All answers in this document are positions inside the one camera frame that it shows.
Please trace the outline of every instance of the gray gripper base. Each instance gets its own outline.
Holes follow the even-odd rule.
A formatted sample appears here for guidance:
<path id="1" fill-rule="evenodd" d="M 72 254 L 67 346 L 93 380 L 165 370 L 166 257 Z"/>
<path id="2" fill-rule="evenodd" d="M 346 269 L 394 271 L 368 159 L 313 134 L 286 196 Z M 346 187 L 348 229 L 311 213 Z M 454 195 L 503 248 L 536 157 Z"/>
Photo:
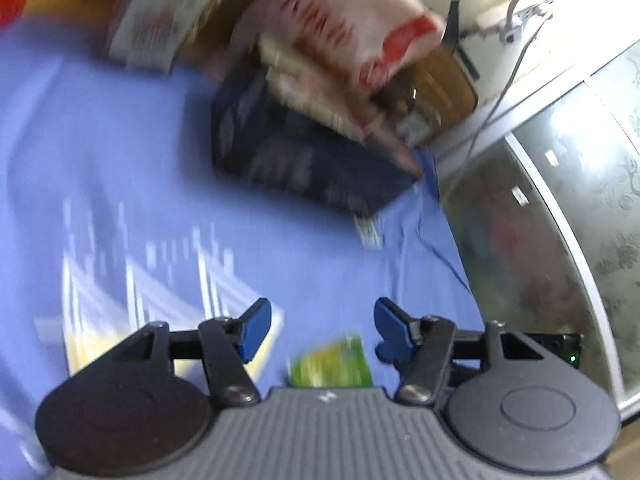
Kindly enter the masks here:
<path id="1" fill-rule="evenodd" d="M 436 416 L 378 388 L 272 390 L 224 411 L 191 452 L 127 480 L 524 480 L 475 458 Z M 610 480 L 594 465 L 547 480 Z M 91 480 L 55 469 L 47 480 Z"/>

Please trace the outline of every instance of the screw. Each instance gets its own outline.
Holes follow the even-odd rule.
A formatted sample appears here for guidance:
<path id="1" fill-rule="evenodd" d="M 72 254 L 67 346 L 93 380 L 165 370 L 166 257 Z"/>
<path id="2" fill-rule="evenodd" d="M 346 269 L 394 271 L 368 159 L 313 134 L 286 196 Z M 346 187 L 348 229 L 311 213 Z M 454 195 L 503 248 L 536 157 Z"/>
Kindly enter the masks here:
<path id="1" fill-rule="evenodd" d="M 416 384 L 406 384 L 396 394 L 406 404 L 423 404 L 431 399 L 431 392 Z"/>
<path id="2" fill-rule="evenodd" d="M 225 389 L 224 396 L 234 404 L 246 404 L 255 399 L 255 392 L 244 386 L 229 386 Z"/>

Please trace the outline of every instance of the pink plastic bag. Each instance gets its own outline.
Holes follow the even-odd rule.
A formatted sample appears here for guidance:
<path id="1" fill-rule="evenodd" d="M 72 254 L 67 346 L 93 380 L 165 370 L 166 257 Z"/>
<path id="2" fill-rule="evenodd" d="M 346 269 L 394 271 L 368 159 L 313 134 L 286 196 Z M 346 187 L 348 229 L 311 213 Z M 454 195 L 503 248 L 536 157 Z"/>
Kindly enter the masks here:
<path id="1" fill-rule="evenodd" d="M 263 32 L 369 94 L 440 44 L 444 20 L 420 0 L 255 0 L 236 24 L 231 52 Z"/>

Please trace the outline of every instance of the green snack package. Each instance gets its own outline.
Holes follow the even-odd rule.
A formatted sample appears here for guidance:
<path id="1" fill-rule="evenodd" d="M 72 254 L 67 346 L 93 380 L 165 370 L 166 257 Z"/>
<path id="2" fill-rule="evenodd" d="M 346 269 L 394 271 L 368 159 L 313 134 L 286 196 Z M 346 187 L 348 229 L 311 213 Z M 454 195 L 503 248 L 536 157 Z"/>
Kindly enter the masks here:
<path id="1" fill-rule="evenodd" d="M 289 383 L 303 388 L 372 386 L 362 340 L 347 335 L 304 354 L 290 364 Z"/>

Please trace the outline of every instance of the blue tablecloth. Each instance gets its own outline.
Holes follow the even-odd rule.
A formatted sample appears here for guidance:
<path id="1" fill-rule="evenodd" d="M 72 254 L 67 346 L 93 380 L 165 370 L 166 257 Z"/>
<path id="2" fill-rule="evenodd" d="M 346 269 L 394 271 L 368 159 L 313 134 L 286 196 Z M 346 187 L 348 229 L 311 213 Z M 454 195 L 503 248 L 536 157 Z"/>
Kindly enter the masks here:
<path id="1" fill-rule="evenodd" d="M 68 27 L 2 31 L 2 480 L 46 472 L 34 412 L 87 339 L 116 341 L 150 319 L 196 326 L 265 296 L 284 326 L 263 392 L 289 358 L 348 332 L 362 335 L 374 380 L 393 391 L 396 373 L 374 356 L 376 298 L 481 327 L 428 153 L 426 179 L 363 238 L 348 216 L 216 174 L 213 95 L 188 70 L 110 66 Z"/>

